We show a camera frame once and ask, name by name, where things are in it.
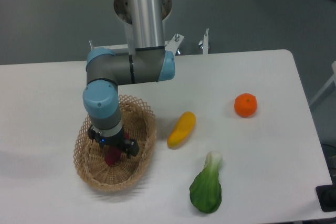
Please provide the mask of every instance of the woven basket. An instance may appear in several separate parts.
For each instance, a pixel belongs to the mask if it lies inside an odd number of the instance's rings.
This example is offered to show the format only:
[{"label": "woven basket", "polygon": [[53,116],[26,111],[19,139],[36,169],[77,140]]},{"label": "woven basket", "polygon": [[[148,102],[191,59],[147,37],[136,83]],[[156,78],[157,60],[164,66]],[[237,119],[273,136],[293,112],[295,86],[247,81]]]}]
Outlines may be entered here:
[{"label": "woven basket", "polygon": [[108,146],[100,148],[96,141],[88,138],[91,125],[87,116],[79,131],[74,150],[74,164],[77,174],[89,186],[103,191],[120,191],[133,186],[145,173],[150,162],[155,141],[155,115],[147,103],[128,95],[119,96],[125,132],[137,140],[140,150],[136,157],[120,160],[112,166],[104,161]]}]

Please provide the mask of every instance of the toy fruit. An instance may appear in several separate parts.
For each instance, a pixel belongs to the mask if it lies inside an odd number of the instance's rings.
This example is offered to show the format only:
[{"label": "toy fruit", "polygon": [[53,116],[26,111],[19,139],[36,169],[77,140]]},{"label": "toy fruit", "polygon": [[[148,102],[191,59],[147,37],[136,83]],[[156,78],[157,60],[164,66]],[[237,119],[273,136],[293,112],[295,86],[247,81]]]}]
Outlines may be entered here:
[{"label": "toy fruit", "polygon": [[196,116],[194,115],[194,113],[190,111],[184,112],[180,116],[179,121],[176,123],[172,133],[167,140],[168,147],[176,147],[180,143],[182,143],[182,141],[186,139],[186,137],[194,128],[195,123]]},{"label": "toy fruit", "polygon": [[[130,136],[127,132],[125,132],[125,138],[127,140],[130,139]],[[105,162],[108,166],[114,165],[116,162],[118,162],[121,158],[121,150],[116,148],[115,146],[109,146],[109,149],[107,150],[105,154]]]},{"label": "toy fruit", "polygon": [[257,99],[254,95],[244,93],[237,96],[235,100],[235,111],[243,118],[253,115],[257,110]]}]

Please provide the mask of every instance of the green vegetable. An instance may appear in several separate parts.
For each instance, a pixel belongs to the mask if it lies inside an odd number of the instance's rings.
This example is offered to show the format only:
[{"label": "green vegetable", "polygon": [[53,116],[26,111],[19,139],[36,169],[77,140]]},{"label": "green vegetable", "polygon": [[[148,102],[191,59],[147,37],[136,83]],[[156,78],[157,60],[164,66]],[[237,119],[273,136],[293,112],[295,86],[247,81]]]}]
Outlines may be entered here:
[{"label": "green vegetable", "polygon": [[209,152],[205,158],[203,171],[196,176],[189,188],[191,203],[206,214],[215,212],[222,203],[222,187],[218,178],[221,164],[221,153]]}]

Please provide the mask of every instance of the gray floor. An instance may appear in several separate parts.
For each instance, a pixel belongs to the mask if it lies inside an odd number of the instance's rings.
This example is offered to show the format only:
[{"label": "gray floor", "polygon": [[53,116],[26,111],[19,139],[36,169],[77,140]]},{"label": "gray floor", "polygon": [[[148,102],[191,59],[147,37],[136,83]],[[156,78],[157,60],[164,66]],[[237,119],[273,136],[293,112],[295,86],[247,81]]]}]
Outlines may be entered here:
[{"label": "gray floor", "polygon": [[[125,43],[113,0],[0,0],[0,64],[85,60],[95,45]],[[166,38],[186,36],[198,54],[209,27],[211,52],[290,50],[307,99],[332,75],[336,3],[331,0],[173,0]],[[322,142],[336,144],[335,92],[313,112]]]}]

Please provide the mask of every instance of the red object in basket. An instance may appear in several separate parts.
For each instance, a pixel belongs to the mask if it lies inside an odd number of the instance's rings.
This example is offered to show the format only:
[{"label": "red object in basket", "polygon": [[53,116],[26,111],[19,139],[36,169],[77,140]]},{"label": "red object in basket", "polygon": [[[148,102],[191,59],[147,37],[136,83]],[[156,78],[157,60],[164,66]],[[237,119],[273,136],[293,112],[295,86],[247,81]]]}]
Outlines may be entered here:
[{"label": "red object in basket", "polygon": [[[130,139],[130,136],[128,133],[125,133],[125,138],[127,140]],[[121,158],[121,150],[114,146],[110,146],[105,154],[105,162],[108,166],[114,165],[116,162],[118,162]]]}]

